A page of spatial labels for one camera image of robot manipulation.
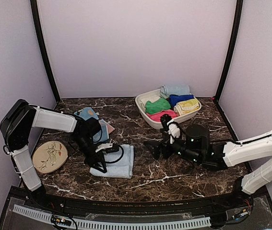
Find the large light blue towel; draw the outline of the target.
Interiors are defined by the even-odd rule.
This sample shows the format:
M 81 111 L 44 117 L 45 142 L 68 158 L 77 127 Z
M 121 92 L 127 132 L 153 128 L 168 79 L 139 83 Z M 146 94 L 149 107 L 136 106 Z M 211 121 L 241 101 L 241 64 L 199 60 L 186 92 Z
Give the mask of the large light blue towel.
M 134 165 L 134 146 L 123 144 L 118 152 L 104 153 L 106 173 L 90 168 L 90 174 L 99 177 L 131 179 Z

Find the blue patterned cartoon towel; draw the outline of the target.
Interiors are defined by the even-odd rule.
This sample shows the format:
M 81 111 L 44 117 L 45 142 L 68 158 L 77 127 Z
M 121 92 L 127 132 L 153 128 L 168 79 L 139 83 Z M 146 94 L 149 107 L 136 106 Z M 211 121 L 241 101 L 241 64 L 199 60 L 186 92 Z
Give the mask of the blue patterned cartoon towel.
M 94 118 L 99 121 L 101 130 L 93 136 L 94 143 L 107 142 L 109 140 L 109 125 L 103 119 L 99 119 L 98 115 L 91 107 L 85 107 L 74 114 L 83 118 L 85 121 L 89 120 L 90 118 Z

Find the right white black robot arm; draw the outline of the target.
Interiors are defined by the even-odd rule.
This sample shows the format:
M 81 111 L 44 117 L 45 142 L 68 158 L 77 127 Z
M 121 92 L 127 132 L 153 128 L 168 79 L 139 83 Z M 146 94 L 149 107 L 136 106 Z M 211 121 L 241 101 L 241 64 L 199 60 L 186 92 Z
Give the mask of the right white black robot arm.
M 182 131 L 177 122 L 164 117 L 162 126 L 162 140 L 144 142 L 156 160 L 161 156 L 168 159 L 176 154 L 186 161 L 216 172 L 243 162 L 270 158 L 258 169 L 236 180 L 234 192 L 227 198 L 230 207 L 239 207 L 246 195 L 255 193 L 272 181 L 272 130 L 248 140 L 211 141 L 209 130 L 198 124 L 190 125 Z

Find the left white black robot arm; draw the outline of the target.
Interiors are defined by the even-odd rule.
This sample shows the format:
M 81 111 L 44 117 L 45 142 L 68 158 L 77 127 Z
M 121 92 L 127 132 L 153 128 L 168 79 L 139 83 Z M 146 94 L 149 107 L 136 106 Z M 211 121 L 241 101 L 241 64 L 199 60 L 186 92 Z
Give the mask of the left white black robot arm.
M 101 125 L 95 118 L 84 120 L 77 115 L 56 112 L 54 110 L 31 105 L 19 99 L 12 106 L 0 123 L 0 131 L 4 138 L 4 149 L 12 157 L 18 174 L 25 187 L 32 192 L 31 201 L 40 209 L 50 205 L 29 151 L 29 137 L 33 128 L 45 128 L 70 133 L 85 162 L 92 168 L 106 173 L 106 162 L 102 153 L 97 151 L 93 137 L 101 131 Z

